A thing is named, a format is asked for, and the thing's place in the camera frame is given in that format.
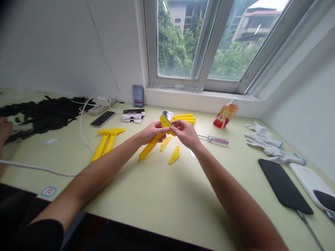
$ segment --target window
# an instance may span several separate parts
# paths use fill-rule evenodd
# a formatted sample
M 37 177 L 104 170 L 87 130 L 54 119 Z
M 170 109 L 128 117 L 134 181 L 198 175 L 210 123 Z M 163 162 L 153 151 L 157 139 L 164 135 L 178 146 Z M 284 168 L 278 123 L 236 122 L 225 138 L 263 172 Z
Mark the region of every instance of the window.
M 246 93 L 312 2 L 144 0 L 150 86 Z

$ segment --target building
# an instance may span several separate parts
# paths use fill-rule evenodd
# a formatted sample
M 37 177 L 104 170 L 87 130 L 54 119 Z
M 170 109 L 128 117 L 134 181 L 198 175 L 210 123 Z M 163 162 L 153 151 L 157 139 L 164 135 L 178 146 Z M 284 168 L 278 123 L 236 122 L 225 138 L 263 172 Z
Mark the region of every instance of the building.
M 207 0 L 165 0 L 168 3 L 171 13 L 171 21 L 175 27 L 180 27 L 183 34 L 191 28 L 195 18 L 204 17 Z
M 281 11 L 269 8 L 248 8 L 236 28 L 233 42 L 245 42 L 248 47 L 265 39 L 280 17 Z

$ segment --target yellow bracket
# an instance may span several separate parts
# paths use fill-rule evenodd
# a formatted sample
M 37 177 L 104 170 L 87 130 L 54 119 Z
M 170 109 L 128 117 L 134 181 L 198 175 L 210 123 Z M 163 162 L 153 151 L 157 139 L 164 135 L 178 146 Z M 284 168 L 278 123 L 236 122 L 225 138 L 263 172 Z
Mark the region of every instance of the yellow bracket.
M 117 135 L 119 135 L 120 133 L 123 133 L 124 131 L 126 131 L 126 129 L 125 128 L 115 128 L 115 129 L 108 130 L 108 131 L 111 134 L 111 136 L 108 140 L 108 143 L 107 143 L 102 155 L 105 155 L 106 153 L 110 152 L 113 149 L 113 144 L 114 144 L 115 137 Z
M 174 115 L 173 118 L 193 117 L 193 114 Z
M 184 120 L 184 121 L 186 121 L 186 122 L 188 122 L 188 123 L 191 123 L 192 125 L 194 125 L 195 124 L 195 118 L 194 119 L 192 119 L 192 118 L 177 118 L 177 119 L 171 119 L 171 122 L 172 121 L 175 121 L 175 120 L 179 120 L 179 119 L 182 119 L 182 120 Z
M 169 164 L 171 165 L 173 162 L 176 161 L 177 158 L 179 158 L 180 151 L 179 151 L 179 146 L 177 146 L 169 160 Z
M 95 151 L 93 158 L 91 159 L 91 163 L 95 160 L 97 160 L 98 158 L 100 158 L 102 155 L 108 153 L 109 151 L 112 150 L 113 148 L 113 144 L 114 144 L 114 140 L 115 137 L 117 135 L 119 135 L 120 133 L 123 133 L 126 129 L 125 128 L 115 128 L 115 129 L 111 129 L 111 130 L 103 130 L 103 131 L 98 131 L 98 134 L 102 134 L 103 137 L 101 139 L 101 142 L 97 148 L 97 150 Z
M 164 115 L 160 116 L 159 119 L 161 121 L 162 127 L 171 127 L 172 126 L 171 122 Z M 172 131 L 168 131 L 167 133 L 171 134 L 172 136 L 176 136 Z M 148 156 L 148 154 L 152 151 L 152 149 L 155 147 L 158 140 L 163 136 L 164 136 L 164 134 L 157 134 L 152 139 L 152 141 L 140 153 L 140 159 L 144 160 Z
M 171 139 L 172 139 L 172 137 L 170 136 L 169 138 L 166 138 L 165 140 L 163 140 L 163 142 L 161 144 L 161 152 L 164 151 L 165 147 L 168 145 L 168 143 L 170 142 Z

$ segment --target screwdriver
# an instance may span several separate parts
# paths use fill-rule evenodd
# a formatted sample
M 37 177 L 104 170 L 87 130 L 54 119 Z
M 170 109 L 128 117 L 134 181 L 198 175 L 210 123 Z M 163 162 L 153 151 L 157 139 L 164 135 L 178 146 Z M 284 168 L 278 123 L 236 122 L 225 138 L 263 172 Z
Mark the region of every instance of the screwdriver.
M 213 142 L 220 143 L 220 144 L 223 144 L 223 145 L 228 145 L 229 144 L 228 140 L 226 140 L 226 139 L 221 139 L 221 138 L 213 137 L 213 136 L 210 136 L 210 135 L 208 137 L 206 137 L 206 136 L 202 136 L 202 135 L 198 134 L 198 136 L 207 138 L 209 141 L 213 141 Z

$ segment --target window frame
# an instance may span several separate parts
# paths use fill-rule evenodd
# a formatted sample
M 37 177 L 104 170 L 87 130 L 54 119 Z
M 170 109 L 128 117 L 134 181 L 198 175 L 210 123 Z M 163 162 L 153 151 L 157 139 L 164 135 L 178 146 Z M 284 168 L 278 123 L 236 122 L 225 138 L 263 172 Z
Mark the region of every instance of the window frame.
M 147 36 L 149 85 L 152 87 L 175 88 L 179 90 L 205 90 L 245 94 L 249 87 L 255 84 L 255 80 L 259 74 L 262 73 L 270 63 L 271 59 L 291 34 L 313 1 L 314 0 L 291 0 L 245 71 L 241 81 L 229 81 L 210 79 L 208 75 L 234 0 L 208 0 L 203 20 L 203 28 L 191 71 L 191 76 L 199 76 L 198 79 L 158 76 L 157 1 L 143 0 Z

